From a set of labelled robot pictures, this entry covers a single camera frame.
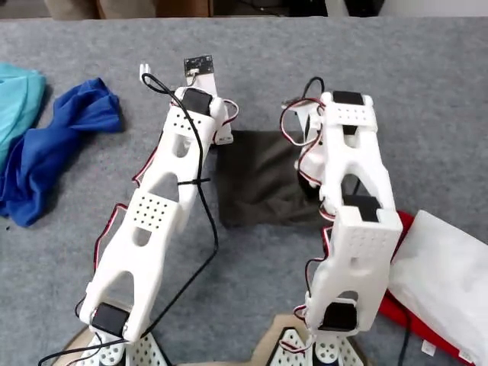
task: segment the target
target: dark green cloth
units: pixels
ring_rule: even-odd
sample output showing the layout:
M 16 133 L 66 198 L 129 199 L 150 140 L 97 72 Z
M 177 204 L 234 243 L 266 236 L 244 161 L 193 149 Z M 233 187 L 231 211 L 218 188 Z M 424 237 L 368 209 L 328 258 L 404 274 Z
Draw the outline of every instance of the dark green cloth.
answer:
M 224 226 L 258 223 L 320 226 L 318 197 L 302 189 L 294 168 L 300 148 L 279 131 L 233 131 L 218 147 L 217 196 Z

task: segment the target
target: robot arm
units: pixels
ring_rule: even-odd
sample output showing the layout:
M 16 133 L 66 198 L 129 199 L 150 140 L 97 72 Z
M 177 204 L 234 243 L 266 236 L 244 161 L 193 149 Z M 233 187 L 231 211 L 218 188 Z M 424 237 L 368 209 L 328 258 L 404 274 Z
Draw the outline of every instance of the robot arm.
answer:
M 179 88 L 175 95 L 193 120 L 205 160 L 216 138 L 220 142 L 232 142 L 230 126 L 225 123 L 229 116 L 224 100 L 216 96 L 213 68 L 211 74 L 198 74 L 192 82 L 198 86 Z M 130 200 L 127 214 L 87 286 L 80 310 L 80 320 L 109 339 L 120 337 L 135 342 L 149 325 L 149 314 L 162 281 L 166 249 L 173 235 L 185 228 L 196 198 L 195 180 L 201 151 L 180 107 L 171 104 L 163 130 L 152 162 Z M 153 193 L 155 186 L 170 174 L 178 178 L 178 202 Z M 150 234 L 143 245 L 136 240 L 141 230 Z M 124 272 L 133 276 L 131 307 L 115 303 L 106 296 L 108 288 Z
M 323 144 L 302 153 L 300 168 L 311 177 L 310 185 L 321 183 L 321 210 L 334 223 L 328 257 L 313 276 L 304 315 L 312 336 L 345 337 L 371 328 L 403 227 L 381 161 L 371 97 L 334 91 L 323 93 L 320 101 Z M 301 107 L 308 108 L 297 113 L 303 127 L 305 119 L 313 119 L 316 104 Z M 345 194 L 346 175 L 358 177 L 370 196 Z

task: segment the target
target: teal cloth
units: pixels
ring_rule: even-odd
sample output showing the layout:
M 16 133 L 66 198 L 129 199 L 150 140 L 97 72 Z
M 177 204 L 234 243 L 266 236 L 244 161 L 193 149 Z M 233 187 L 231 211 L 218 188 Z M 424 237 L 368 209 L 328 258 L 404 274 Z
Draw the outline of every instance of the teal cloth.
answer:
M 36 70 L 0 63 L 0 171 L 10 142 L 35 121 L 46 78 Z

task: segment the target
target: gray carpet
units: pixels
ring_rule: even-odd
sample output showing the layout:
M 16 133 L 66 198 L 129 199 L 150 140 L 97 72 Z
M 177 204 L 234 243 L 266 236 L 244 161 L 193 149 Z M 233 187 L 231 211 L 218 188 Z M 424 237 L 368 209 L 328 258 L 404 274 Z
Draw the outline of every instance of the gray carpet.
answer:
M 219 92 L 242 108 L 235 127 L 274 130 L 282 100 L 312 75 L 372 95 L 398 208 L 425 209 L 488 242 L 488 19 L 225 19 L 0 23 L 0 59 L 39 69 L 53 99 L 95 76 L 120 96 L 126 132 L 97 136 L 63 175 L 51 211 L 30 229 L 0 219 L 0 365 L 32 365 L 82 324 L 72 309 L 92 272 L 92 248 L 130 177 L 156 143 L 168 99 L 138 81 L 140 62 L 170 85 L 182 59 L 211 53 Z M 214 170 L 215 155 L 207 159 Z M 214 184 L 205 191 L 217 214 Z M 249 358 L 276 313 L 303 302 L 303 265 L 319 254 L 305 228 L 225 230 L 221 251 L 157 328 L 174 362 Z M 155 309 L 209 253 L 200 204 L 166 256 Z M 358 341 L 377 365 L 396 364 L 403 330 L 379 316 Z M 421 353 L 405 365 L 452 365 Z

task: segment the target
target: red fabric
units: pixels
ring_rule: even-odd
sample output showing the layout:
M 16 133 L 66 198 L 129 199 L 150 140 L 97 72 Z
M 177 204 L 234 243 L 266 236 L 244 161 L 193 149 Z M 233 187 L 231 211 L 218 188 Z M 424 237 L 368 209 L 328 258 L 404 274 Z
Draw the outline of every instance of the red fabric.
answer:
M 405 235 L 409 231 L 410 227 L 412 226 L 414 217 L 408 213 L 398 211 L 400 215 L 400 219 L 402 220 L 403 224 L 403 232 L 400 236 L 400 240 L 398 241 L 398 245 L 395 249 L 395 254 L 397 253 L 398 248 L 400 247 L 401 242 L 405 238 Z M 395 302 L 388 297 L 384 297 L 383 301 L 380 305 L 380 313 L 389 317 L 394 322 L 400 324 L 401 326 L 406 326 L 406 317 L 402 309 L 395 304 Z M 421 321 L 415 314 L 411 311 L 406 310 L 409 313 L 411 319 L 411 330 L 415 334 L 417 334 L 420 338 L 425 339 L 428 342 L 431 342 L 436 347 L 439 347 L 446 351 L 448 354 L 456 358 L 457 360 L 463 362 L 464 364 L 470 364 L 469 362 L 459 358 L 459 350 L 455 348 L 453 345 L 445 341 L 441 336 L 435 333 L 432 329 L 430 329 L 423 321 Z

